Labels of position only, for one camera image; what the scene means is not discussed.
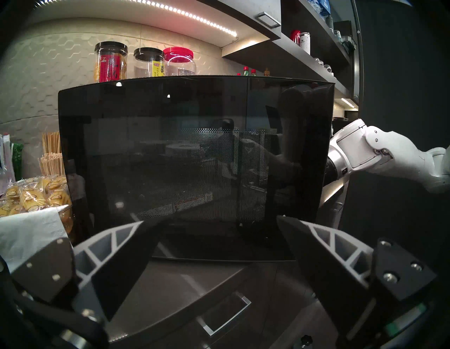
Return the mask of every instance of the glass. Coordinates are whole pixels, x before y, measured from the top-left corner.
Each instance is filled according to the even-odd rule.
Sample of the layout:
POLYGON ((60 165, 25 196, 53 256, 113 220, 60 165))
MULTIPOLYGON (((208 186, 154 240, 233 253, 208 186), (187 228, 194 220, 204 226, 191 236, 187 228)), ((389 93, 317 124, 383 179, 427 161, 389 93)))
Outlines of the glass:
POLYGON ((126 79, 128 47, 121 42, 103 41, 95 45, 94 82, 126 79))
POLYGON ((74 214, 94 222, 82 230, 165 216, 174 220, 161 243, 175 258, 291 260, 276 216, 315 219, 333 93, 330 83, 237 76, 60 91, 74 214))
POLYGON ((134 52, 135 77, 163 77, 164 54, 154 47, 141 47, 134 52))
POLYGON ((184 47, 164 49, 164 66, 166 76, 191 76, 197 73, 194 53, 184 47))

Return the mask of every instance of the hexagonal tile backsplash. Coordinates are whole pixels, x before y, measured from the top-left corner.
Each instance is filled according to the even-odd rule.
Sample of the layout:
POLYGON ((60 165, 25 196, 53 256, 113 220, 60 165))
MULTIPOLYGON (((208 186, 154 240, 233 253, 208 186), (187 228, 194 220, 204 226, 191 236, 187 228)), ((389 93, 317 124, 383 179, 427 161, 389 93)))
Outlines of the hexagonal tile backsplash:
POLYGON ((0 132, 9 132, 13 142, 25 144, 25 176, 40 174, 41 132, 58 129, 58 92, 94 82, 94 47, 100 41, 128 46, 128 78, 134 77, 131 63, 136 48, 163 49, 180 43, 194 51, 197 74, 236 75, 242 70, 240 64, 221 58, 219 47, 136 23, 80 18, 27 28, 0 62, 0 132))

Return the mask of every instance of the cabinet handle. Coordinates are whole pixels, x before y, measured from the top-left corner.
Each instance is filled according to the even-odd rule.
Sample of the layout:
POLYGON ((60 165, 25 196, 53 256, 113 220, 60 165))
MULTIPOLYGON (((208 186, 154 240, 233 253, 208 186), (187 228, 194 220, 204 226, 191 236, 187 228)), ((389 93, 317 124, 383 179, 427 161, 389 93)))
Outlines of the cabinet handle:
POLYGON ((237 295, 242 301, 245 303, 244 307, 239 310, 237 313, 235 313, 228 321, 226 321, 222 326, 220 326, 217 330, 213 331, 202 319, 201 316, 197 317, 197 322, 200 324, 201 327, 206 331, 207 334, 209 334, 210 337, 214 336, 217 332, 219 332, 222 328, 224 328, 226 325, 228 325, 233 319, 235 319, 240 313, 242 313, 251 303, 251 301, 245 297, 244 295, 240 294, 239 292, 235 292, 235 295, 237 295))
POLYGON ((281 26, 281 23, 267 12, 261 12, 260 14, 257 14, 255 18, 270 29, 275 29, 281 26))

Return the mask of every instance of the green package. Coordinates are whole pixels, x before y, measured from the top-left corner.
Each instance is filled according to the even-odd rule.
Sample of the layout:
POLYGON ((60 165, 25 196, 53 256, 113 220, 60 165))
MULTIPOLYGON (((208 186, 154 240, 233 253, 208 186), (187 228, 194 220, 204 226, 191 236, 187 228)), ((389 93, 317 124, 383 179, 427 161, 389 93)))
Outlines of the green package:
POLYGON ((16 181, 22 179, 22 149, 23 144, 11 143, 12 162, 16 181))

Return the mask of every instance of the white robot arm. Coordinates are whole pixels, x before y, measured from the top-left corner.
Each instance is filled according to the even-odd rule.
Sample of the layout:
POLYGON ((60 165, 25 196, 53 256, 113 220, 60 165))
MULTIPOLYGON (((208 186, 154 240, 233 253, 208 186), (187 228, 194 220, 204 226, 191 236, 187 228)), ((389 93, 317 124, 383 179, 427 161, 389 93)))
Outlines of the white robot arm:
POLYGON ((441 193, 450 188, 450 146, 423 152, 407 137, 357 119, 330 140, 327 171, 333 175, 325 177, 339 179, 361 170, 408 178, 431 193, 441 193))

